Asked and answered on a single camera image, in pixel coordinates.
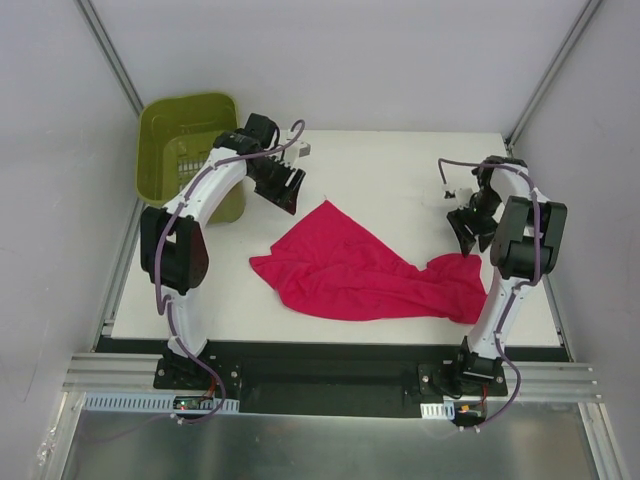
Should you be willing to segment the pink t shirt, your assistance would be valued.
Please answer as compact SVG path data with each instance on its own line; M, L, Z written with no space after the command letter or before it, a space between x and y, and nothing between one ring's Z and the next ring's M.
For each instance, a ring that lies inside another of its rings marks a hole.
M473 325L487 300L479 256L449 253L419 269L329 201L249 264L285 307L330 320Z

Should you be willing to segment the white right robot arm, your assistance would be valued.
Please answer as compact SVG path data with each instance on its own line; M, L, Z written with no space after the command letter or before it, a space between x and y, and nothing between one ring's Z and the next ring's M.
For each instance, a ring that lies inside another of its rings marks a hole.
M439 374L454 397L485 391L504 376L504 341L525 296L556 266L567 206L535 186L522 160L467 163L478 190L447 214L461 254L490 252L494 273L477 323Z

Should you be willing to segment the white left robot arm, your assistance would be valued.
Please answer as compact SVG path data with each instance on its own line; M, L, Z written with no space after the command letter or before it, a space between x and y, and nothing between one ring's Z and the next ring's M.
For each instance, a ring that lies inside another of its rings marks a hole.
M251 179L255 193L295 214L304 170L296 161L309 155L299 119L282 132L269 117L253 113L246 124L221 133L195 176L161 207L148 206L140 219L140 263L154 286L156 310L168 322L162 370L188 388L221 381L201 357L208 339L198 311L198 292L209 270L204 228L231 190Z

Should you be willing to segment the olive green plastic basket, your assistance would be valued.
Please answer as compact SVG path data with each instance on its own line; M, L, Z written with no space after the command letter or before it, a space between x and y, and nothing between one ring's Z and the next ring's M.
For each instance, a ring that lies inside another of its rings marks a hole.
M199 172L216 138L238 127L236 104L209 92L157 100L139 118L136 190L149 206L172 200Z

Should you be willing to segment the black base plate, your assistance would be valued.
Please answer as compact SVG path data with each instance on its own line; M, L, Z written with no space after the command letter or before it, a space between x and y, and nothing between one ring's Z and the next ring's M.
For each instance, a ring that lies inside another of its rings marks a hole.
M456 387L438 378L454 345L210 341L197 362L162 340L101 338L100 353L156 354L157 390L227 395L243 413L415 418L443 394L505 397L505 378Z

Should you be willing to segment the right back frame post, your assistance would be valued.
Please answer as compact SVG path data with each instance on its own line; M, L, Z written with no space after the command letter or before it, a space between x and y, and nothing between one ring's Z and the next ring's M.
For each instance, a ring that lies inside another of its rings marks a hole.
M536 83L531 95L517 117L513 127L504 136L504 145L507 153L512 154L514 147L525 132L530 120L544 100L545 95L553 86L562 68L569 60L574 49L591 25L596 14L604 4L603 0L585 1L576 18L572 21L567 33L553 54L539 81Z

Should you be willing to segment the frame post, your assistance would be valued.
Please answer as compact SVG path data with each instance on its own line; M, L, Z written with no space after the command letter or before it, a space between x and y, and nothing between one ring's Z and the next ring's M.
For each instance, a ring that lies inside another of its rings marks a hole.
M530 120L544 100L545 95L553 86L562 68L569 60L574 49L591 25L596 14L604 4L603 0L585 1L576 18L572 21L567 33L553 54L539 81L536 83L531 95L517 117L513 127L504 136L504 145L507 153L512 154L514 147L525 132Z
M85 21L92 38L98 45L107 65L113 73L119 87L134 114L139 117L144 109L144 103L127 71L124 62L119 55L110 34L108 33L101 16L91 0L74 0L76 8Z

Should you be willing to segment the left back frame post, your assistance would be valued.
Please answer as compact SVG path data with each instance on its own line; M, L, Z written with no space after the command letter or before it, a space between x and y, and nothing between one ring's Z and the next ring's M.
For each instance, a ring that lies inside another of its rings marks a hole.
M92 38L98 45L107 65L113 73L119 87L134 114L139 117L144 109L144 103L127 71L124 62L119 55L110 34L108 33L101 16L91 0L74 0L76 8L85 21Z

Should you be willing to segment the front aluminium rail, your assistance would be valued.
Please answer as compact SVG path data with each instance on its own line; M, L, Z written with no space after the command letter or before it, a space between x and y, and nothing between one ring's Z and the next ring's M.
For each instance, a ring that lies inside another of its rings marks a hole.
M67 392L150 392L160 359L158 354L75 354L62 389ZM596 372L588 364L525 361L516 366L522 377L520 401L602 403L605 400Z

